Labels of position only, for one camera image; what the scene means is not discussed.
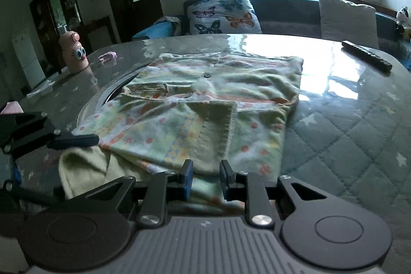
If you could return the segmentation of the colourful patterned children's garment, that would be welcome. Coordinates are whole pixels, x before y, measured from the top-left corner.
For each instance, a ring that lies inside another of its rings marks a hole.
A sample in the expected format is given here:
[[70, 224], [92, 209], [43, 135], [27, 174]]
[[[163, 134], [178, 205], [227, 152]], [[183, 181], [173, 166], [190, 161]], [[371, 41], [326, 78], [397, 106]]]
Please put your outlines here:
[[125, 175], [147, 180], [179, 170], [188, 159], [194, 164], [194, 203], [222, 205], [222, 160], [233, 170], [276, 180], [302, 65], [294, 56], [163, 53], [74, 130], [100, 141], [62, 152], [66, 196]]

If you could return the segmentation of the pink object at table edge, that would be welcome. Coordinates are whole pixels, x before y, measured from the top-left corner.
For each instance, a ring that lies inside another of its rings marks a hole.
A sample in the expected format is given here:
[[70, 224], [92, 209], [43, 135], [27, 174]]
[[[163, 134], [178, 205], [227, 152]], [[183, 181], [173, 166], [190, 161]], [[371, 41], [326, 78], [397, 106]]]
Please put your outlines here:
[[1, 110], [1, 115], [8, 114], [20, 114], [23, 113], [23, 109], [17, 101], [9, 101], [6, 106]]

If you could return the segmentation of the white paper on table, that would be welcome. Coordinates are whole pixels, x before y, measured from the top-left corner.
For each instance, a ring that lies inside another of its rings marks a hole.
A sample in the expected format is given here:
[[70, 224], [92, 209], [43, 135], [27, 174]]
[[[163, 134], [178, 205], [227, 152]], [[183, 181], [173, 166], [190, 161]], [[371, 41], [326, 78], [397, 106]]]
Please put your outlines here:
[[53, 90], [53, 86], [56, 82], [46, 79], [40, 83], [32, 92], [27, 94], [26, 98], [32, 99], [37, 96], [45, 95], [50, 93]]

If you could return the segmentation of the white refrigerator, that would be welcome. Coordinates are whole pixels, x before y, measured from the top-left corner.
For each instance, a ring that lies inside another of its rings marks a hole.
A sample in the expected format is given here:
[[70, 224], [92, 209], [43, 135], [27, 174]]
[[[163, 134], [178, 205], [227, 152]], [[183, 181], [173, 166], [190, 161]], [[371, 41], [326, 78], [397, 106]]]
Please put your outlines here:
[[45, 74], [40, 67], [28, 30], [25, 29], [14, 34], [12, 43], [26, 81], [30, 89], [34, 89], [45, 79]]

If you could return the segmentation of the pink cartoon-eyed water bottle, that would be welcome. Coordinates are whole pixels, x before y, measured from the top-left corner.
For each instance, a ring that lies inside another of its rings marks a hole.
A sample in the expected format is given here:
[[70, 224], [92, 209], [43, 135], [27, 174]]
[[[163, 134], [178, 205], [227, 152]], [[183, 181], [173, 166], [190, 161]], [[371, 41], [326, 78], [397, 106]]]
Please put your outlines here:
[[86, 51], [79, 41], [79, 34], [68, 31], [59, 38], [62, 57], [71, 74], [76, 74], [88, 67]]

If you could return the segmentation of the small pink toy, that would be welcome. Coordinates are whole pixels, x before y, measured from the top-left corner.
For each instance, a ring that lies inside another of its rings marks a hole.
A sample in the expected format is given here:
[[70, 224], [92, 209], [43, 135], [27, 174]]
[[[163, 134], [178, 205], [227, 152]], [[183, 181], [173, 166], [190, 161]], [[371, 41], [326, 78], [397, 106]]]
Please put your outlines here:
[[108, 51], [98, 56], [98, 60], [101, 63], [106, 63], [108, 61], [115, 60], [116, 58], [117, 58], [117, 53], [115, 51]]

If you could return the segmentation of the dark wooden cabinet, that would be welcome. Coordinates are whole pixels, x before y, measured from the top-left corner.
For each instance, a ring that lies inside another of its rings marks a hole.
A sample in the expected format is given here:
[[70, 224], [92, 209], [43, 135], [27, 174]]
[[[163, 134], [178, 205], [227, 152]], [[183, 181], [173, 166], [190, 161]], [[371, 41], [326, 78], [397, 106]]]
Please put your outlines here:
[[80, 34], [81, 44], [88, 55], [117, 43], [109, 16], [100, 16], [87, 24], [81, 16], [77, 0], [33, 0], [29, 7], [44, 53], [40, 66], [47, 74], [60, 72], [66, 66], [59, 38], [68, 31]]

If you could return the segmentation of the blue cushion with cloth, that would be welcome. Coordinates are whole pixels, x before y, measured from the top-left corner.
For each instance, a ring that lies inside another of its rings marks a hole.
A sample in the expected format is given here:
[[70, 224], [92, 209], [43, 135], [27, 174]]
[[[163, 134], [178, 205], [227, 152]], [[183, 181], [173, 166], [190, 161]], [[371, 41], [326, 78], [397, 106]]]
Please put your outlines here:
[[133, 40], [147, 40], [179, 36], [181, 34], [181, 16], [164, 16], [152, 26], [135, 34]]

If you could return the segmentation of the black remote control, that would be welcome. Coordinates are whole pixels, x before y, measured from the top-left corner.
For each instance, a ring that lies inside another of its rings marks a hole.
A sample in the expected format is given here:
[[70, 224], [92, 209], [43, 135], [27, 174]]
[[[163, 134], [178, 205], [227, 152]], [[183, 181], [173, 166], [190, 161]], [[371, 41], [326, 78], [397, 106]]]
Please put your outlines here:
[[350, 41], [344, 40], [341, 42], [343, 48], [352, 56], [359, 58], [360, 60], [372, 65], [377, 70], [383, 73], [390, 73], [392, 64], [381, 58], [377, 54], [369, 51], [363, 46], [354, 44]]

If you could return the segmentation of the butterfly print pillow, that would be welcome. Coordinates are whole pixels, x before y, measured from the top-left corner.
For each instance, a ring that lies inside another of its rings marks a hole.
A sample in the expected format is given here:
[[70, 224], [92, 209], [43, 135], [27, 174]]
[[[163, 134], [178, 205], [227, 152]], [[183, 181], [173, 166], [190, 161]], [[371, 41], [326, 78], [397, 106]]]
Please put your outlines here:
[[187, 7], [189, 32], [204, 34], [262, 34], [250, 0], [199, 0]]

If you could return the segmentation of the dark teal sofa bench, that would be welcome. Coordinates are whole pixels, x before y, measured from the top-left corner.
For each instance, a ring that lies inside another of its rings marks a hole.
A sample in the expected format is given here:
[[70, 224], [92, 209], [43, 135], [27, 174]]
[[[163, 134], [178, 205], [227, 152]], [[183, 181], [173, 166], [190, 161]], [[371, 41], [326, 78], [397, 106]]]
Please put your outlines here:
[[[262, 34], [298, 35], [322, 38], [320, 30], [319, 0], [250, 0], [259, 20]], [[189, 32], [187, 7], [184, 5], [185, 20], [183, 33]], [[408, 51], [407, 44], [397, 33], [396, 21], [376, 13], [379, 50], [403, 59]]]

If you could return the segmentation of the plain white pillow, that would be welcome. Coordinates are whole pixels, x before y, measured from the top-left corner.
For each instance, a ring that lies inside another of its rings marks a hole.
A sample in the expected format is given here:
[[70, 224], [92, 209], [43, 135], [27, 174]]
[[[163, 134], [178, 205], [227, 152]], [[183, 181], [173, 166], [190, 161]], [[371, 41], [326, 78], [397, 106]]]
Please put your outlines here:
[[376, 9], [346, 0], [319, 0], [322, 39], [379, 48]]

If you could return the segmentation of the black white plush toy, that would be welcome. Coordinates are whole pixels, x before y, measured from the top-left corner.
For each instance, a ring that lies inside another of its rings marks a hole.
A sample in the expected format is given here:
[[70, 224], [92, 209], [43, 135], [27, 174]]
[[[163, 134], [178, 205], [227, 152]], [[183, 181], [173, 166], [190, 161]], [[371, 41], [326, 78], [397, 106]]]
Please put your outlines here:
[[407, 6], [396, 13], [396, 28], [400, 33], [406, 33], [410, 30], [410, 15]]

